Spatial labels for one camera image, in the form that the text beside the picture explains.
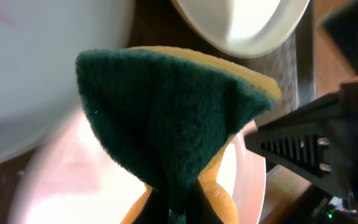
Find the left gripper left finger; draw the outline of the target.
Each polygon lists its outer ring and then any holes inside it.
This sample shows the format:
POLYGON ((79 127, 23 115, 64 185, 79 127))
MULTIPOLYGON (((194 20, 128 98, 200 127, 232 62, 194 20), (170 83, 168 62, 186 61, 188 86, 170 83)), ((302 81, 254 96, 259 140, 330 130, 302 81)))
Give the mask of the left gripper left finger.
POLYGON ((132 224, 167 224, 169 202, 166 192, 152 189, 132 224))

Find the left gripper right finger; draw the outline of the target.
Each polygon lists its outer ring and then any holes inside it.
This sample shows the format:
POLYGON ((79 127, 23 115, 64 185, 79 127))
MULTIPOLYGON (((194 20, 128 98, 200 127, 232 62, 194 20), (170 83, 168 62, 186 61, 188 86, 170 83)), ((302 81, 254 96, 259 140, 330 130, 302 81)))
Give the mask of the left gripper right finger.
POLYGON ((244 141, 248 150, 328 193, 358 199, 358 82, 341 84, 244 141))

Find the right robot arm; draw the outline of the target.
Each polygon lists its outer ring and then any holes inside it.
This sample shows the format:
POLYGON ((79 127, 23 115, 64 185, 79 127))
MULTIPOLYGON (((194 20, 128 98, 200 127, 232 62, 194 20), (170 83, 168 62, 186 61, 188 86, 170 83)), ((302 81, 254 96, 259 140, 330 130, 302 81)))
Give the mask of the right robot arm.
POLYGON ((322 25, 358 74, 358 1, 332 12, 322 25))

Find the green and yellow sponge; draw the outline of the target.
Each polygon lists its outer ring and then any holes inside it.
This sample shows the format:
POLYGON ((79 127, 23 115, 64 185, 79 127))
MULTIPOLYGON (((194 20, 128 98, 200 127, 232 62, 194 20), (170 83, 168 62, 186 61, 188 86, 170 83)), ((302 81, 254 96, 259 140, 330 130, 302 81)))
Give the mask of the green and yellow sponge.
POLYGON ((282 93, 273 78, 191 49, 87 50, 75 62, 82 107, 111 159, 166 192, 168 223, 224 223, 235 206, 214 177, 228 143, 282 93))

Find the white plate with pink rim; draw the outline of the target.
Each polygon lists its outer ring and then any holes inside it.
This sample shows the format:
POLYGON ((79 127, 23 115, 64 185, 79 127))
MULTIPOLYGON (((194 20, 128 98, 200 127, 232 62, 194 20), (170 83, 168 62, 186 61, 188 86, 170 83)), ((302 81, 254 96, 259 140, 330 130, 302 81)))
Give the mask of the white plate with pink rim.
MULTIPOLYGON (((265 159, 235 137, 226 148, 218 183, 241 223, 257 223, 265 197, 265 159)), ((101 148, 81 109, 39 149, 25 168, 9 223, 119 223, 145 185, 101 148)))

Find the pale green plate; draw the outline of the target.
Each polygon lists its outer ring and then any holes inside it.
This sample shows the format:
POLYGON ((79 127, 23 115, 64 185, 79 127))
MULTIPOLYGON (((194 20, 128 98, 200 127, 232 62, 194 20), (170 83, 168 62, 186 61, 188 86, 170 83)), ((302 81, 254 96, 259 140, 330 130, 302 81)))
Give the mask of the pale green plate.
POLYGON ((127 44, 130 0, 0 0, 0 163, 38 145, 79 103, 75 59, 127 44))

